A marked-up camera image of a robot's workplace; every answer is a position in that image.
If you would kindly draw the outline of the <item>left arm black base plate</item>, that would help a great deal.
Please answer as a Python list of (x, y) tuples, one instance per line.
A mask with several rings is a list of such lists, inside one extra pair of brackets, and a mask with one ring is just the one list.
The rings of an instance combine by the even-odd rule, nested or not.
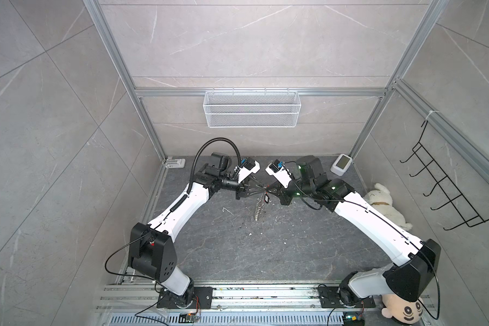
[(161, 290), (157, 308), (209, 309), (212, 305), (213, 290), (212, 287), (193, 287), (182, 296)]

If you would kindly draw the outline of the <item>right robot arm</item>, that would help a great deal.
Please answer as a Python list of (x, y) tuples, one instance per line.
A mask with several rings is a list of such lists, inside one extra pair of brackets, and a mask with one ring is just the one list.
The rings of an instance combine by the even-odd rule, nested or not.
[(298, 176), (279, 160), (270, 163), (266, 172), (276, 181), (266, 191), (285, 206), (293, 198), (315, 201), (361, 230), (391, 260), (382, 268), (350, 273), (338, 288), (341, 304), (353, 307), (367, 297), (382, 295), (417, 302), (430, 282), (439, 281), (439, 244), (410, 234), (373, 208), (351, 185), (342, 179), (330, 179), (318, 158), (304, 156), (296, 165)]

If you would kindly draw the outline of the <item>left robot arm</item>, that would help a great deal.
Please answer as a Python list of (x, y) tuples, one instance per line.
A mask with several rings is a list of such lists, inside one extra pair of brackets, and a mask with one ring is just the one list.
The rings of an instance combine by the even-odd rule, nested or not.
[[(202, 167), (198, 161), (209, 145), (223, 142), (232, 147), (237, 159), (223, 153), (212, 153)], [(247, 196), (248, 181), (260, 170), (257, 160), (243, 157), (230, 139), (217, 137), (207, 141), (194, 156), (185, 190), (159, 216), (146, 224), (138, 223), (130, 231), (127, 265), (137, 277), (155, 281), (178, 305), (188, 306), (194, 299), (194, 281), (177, 265), (175, 241), (183, 227), (201, 206), (220, 190)]]

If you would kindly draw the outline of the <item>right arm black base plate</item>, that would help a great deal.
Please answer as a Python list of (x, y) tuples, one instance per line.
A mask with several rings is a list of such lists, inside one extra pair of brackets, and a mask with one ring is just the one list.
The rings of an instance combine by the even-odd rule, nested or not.
[(322, 308), (376, 308), (373, 297), (359, 299), (341, 287), (318, 285), (315, 289)]

